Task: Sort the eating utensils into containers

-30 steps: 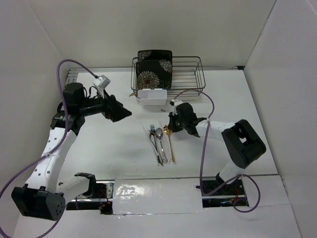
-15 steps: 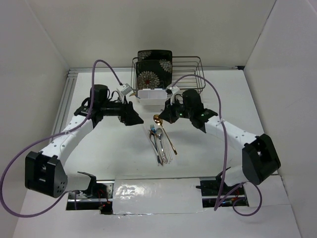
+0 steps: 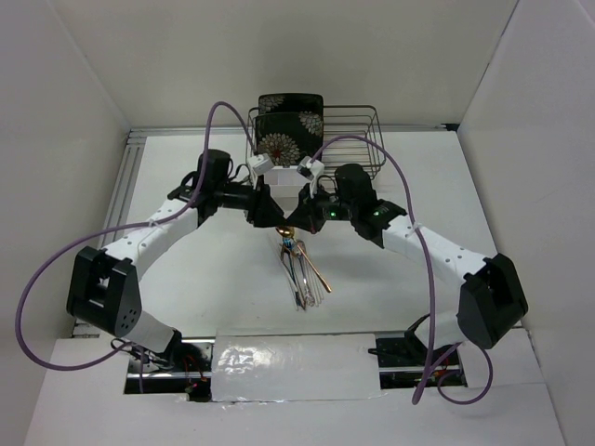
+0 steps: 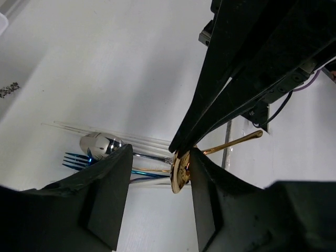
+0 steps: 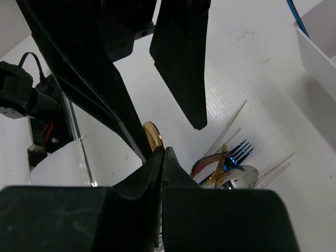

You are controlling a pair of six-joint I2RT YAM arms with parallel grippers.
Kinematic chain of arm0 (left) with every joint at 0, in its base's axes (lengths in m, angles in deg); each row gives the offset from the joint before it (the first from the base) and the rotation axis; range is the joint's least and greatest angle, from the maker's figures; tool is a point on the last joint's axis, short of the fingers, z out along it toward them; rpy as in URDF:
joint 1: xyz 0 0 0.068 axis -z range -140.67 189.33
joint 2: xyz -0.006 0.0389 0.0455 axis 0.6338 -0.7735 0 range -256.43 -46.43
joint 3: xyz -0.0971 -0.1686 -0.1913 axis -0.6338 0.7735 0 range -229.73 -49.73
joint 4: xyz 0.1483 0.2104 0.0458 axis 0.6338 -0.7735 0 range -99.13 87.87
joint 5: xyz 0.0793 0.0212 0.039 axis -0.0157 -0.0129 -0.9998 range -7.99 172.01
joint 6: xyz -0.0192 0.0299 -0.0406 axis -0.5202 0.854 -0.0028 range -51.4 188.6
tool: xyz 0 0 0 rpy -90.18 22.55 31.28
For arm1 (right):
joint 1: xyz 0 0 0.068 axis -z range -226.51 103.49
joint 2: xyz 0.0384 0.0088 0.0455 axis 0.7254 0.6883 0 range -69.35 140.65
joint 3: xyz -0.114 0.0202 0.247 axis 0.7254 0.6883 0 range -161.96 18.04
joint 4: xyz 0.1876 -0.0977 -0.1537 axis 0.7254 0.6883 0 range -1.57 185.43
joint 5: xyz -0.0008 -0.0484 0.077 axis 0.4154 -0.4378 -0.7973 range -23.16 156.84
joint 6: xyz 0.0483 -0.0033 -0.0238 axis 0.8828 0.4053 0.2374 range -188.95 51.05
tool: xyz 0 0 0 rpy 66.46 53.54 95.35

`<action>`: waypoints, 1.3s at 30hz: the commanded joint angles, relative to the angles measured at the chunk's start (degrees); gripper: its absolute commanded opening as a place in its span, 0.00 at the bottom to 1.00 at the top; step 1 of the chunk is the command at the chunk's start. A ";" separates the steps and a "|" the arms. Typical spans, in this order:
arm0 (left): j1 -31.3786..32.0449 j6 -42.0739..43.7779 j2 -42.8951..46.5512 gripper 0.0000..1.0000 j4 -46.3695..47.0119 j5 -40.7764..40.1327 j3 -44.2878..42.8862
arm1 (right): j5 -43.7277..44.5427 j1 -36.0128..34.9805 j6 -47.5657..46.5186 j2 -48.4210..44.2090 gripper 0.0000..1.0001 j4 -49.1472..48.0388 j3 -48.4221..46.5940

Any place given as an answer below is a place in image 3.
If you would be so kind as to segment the gold spoon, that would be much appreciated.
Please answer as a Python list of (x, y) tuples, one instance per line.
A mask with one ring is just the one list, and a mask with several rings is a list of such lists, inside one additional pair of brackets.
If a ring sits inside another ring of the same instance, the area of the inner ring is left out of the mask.
[(310, 256), (307, 253), (307, 249), (306, 249), (305, 243), (302, 240), (300, 240), (300, 239), (298, 239), (296, 237), (295, 229), (293, 227), (281, 226), (281, 227), (276, 227), (275, 228), (275, 231), (281, 237), (281, 241), (282, 241), (282, 238), (288, 238), (288, 239), (291, 240), (291, 243), (293, 245), (292, 249), (294, 248), (294, 242), (299, 242), (301, 244), (300, 250), (302, 251), (302, 253), (303, 253), (304, 257), (305, 257), (305, 260), (307, 262), (307, 266), (310, 266), (311, 269), (315, 271), (315, 273), (317, 274), (317, 276), (320, 279), (321, 283), (324, 285), (325, 292), (327, 294), (330, 294), (332, 292), (332, 288), (331, 288), (329, 282), (324, 278), (324, 276), (322, 275), (322, 273), (314, 265), (313, 261), (311, 260)]

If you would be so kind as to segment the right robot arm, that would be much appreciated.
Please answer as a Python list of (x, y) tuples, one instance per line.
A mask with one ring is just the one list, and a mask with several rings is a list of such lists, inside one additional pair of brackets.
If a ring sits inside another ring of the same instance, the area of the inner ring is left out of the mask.
[(358, 164), (335, 172), (336, 189), (318, 185), (323, 164), (305, 157), (297, 167), (309, 182), (298, 194), (289, 226), (319, 232), (327, 221), (348, 221), (363, 239), (431, 268), (431, 275), (458, 292), (455, 310), (423, 316), (406, 332), (405, 352), (416, 364), (428, 363), (438, 348), (469, 341), (493, 348), (528, 311), (513, 262), (467, 250), (412, 222), (399, 205), (377, 197), (370, 176)]

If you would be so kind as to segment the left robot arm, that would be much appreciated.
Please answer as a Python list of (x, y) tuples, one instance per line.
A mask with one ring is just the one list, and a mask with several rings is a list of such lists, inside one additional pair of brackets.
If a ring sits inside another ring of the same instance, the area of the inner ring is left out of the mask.
[(249, 182), (230, 176), (231, 156), (210, 150), (200, 156), (159, 209), (135, 230), (100, 249), (83, 248), (76, 256), (66, 309), (117, 338), (150, 351), (164, 371), (176, 369), (188, 352), (177, 329), (143, 309), (139, 282), (144, 273), (176, 242), (200, 228), (219, 208), (241, 210), (255, 228), (284, 223), (264, 175), (273, 167), (266, 154), (247, 161)]

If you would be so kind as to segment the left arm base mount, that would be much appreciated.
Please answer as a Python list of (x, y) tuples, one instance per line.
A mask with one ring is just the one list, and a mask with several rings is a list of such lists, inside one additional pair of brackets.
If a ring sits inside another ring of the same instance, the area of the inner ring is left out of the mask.
[(167, 363), (149, 350), (126, 347), (124, 394), (129, 396), (177, 395), (187, 401), (207, 403), (212, 400), (211, 376), (215, 339), (184, 338), (187, 353)]

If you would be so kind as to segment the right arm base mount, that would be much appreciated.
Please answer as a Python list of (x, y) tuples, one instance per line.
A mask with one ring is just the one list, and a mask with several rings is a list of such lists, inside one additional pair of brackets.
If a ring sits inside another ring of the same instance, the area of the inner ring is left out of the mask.
[[(381, 389), (415, 387), (421, 380), (427, 350), (414, 337), (414, 330), (429, 316), (414, 322), (403, 334), (382, 334), (376, 338), (376, 345), (368, 353), (377, 358)], [(428, 386), (436, 387), (440, 378), (447, 387), (463, 386), (464, 374), (456, 352), (451, 353), (430, 375)]]

